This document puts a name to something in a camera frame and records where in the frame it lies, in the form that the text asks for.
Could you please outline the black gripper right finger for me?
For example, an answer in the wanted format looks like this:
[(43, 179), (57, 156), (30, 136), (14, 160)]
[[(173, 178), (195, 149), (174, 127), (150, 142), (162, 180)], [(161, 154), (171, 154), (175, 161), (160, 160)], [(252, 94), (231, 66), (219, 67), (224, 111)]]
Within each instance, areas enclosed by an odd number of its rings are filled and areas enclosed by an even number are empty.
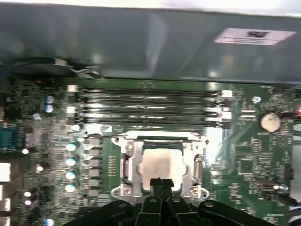
[(227, 206), (223, 203), (206, 200), (198, 207), (184, 198), (175, 196), (171, 179), (162, 180), (163, 197), (177, 226), (272, 226), (273, 224)]

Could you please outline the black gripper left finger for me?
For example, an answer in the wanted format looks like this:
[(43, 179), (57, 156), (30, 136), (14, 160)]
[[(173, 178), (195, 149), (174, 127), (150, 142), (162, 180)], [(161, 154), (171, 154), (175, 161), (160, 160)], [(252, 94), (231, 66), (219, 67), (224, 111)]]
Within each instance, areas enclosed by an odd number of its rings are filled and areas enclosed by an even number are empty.
[(159, 226), (162, 212), (162, 179), (150, 180), (151, 195), (135, 205), (116, 200), (66, 223), (66, 226)]

